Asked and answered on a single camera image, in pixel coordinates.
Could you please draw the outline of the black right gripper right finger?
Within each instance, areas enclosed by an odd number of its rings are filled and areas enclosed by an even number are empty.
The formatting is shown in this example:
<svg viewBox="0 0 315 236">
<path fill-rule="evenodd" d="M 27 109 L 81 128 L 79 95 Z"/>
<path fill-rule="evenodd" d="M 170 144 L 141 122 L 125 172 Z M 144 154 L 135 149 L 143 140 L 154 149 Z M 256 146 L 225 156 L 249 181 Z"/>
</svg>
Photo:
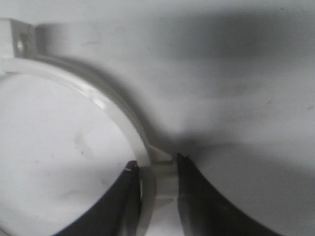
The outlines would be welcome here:
<svg viewBox="0 0 315 236">
<path fill-rule="evenodd" d="M 186 236 L 275 236 L 228 201 L 189 157 L 177 154 L 178 211 Z"/>
</svg>

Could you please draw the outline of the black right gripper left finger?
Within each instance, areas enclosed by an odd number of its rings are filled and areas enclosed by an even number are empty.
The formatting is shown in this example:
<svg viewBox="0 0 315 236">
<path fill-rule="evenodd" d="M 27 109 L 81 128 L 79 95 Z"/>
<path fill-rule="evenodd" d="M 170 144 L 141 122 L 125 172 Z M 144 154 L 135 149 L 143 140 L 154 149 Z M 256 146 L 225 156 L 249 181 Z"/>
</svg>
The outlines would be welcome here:
<svg viewBox="0 0 315 236">
<path fill-rule="evenodd" d="M 108 191 L 58 236 L 134 236 L 141 212 L 139 167 L 129 161 Z"/>
</svg>

